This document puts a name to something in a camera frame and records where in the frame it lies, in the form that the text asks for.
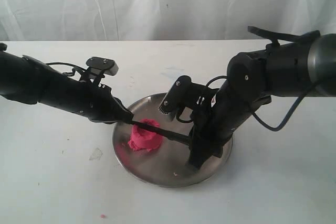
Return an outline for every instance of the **round metal plate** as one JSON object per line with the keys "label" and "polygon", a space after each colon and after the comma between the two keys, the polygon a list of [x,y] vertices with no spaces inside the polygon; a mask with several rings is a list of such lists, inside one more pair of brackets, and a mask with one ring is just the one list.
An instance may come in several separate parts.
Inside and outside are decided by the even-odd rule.
{"label": "round metal plate", "polygon": [[[170,122],[167,115],[162,114],[158,107],[165,93],[145,97],[128,109],[134,114],[134,120],[144,118],[155,119],[160,127],[188,135],[192,123],[184,124],[174,119]],[[188,119],[191,110],[185,109],[181,118]],[[226,162],[231,153],[233,140],[225,144],[221,158],[212,156],[200,170],[190,170],[185,166],[189,157],[188,146],[164,138],[160,148],[148,152],[134,152],[127,144],[130,139],[131,125],[117,123],[113,133],[113,148],[120,164],[136,178],[163,187],[183,187],[199,183],[211,177]]]}

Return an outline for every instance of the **white curtain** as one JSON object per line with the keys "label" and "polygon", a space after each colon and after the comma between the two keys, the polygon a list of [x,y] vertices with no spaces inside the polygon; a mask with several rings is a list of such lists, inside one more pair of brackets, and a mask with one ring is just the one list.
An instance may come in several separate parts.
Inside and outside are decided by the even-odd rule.
{"label": "white curtain", "polygon": [[0,0],[0,40],[203,40],[336,33],[336,0]]}

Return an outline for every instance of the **white table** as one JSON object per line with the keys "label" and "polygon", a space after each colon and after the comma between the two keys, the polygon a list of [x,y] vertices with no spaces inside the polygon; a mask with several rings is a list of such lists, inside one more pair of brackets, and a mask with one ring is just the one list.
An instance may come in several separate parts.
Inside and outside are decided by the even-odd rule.
{"label": "white table", "polygon": [[[119,72],[104,83],[128,106],[166,92],[182,74],[206,83],[225,74],[238,52],[266,43],[31,41],[8,42],[7,51],[81,66],[91,56],[114,59]],[[258,114],[276,125],[293,101],[274,98]],[[250,118],[236,131],[231,157],[217,175],[165,189],[118,164],[112,125],[1,97],[0,223],[335,223],[335,126],[336,98],[305,99],[278,133]],[[103,155],[90,161],[96,148]]]}

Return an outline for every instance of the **pink play dough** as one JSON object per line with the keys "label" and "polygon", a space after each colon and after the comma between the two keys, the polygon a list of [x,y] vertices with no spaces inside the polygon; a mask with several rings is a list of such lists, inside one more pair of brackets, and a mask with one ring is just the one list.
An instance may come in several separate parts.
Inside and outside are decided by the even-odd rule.
{"label": "pink play dough", "polygon": [[[160,127],[159,123],[154,119],[142,119],[140,122]],[[162,140],[163,137],[161,135],[139,128],[137,125],[133,125],[131,139],[128,141],[128,145],[134,151],[141,149],[151,151],[159,148]]]}

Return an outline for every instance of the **stainless steel plate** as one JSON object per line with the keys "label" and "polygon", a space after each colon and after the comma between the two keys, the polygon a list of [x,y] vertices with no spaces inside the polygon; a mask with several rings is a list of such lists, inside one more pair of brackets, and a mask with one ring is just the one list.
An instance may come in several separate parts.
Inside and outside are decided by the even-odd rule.
{"label": "stainless steel plate", "polygon": [[[183,124],[176,119],[169,122],[167,116],[158,110],[164,96],[165,93],[154,94],[132,104],[129,110],[134,113],[134,120],[155,119],[163,129],[188,135],[192,123]],[[188,119],[190,113],[191,110],[185,109],[181,118]],[[218,170],[221,163],[226,162],[232,149],[233,140],[231,139],[224,146],[221,158],[212,156],[199,171],[195,172],[185,166],[189,157],[189,149],[181,143],[164,138],[160,148],[151,152],[131,150],[127,144],[131,128],[131,125],[118,123],[114,129],[113,147],[117,159],[136,178],[158,186],[183,187],[204,181]]]}

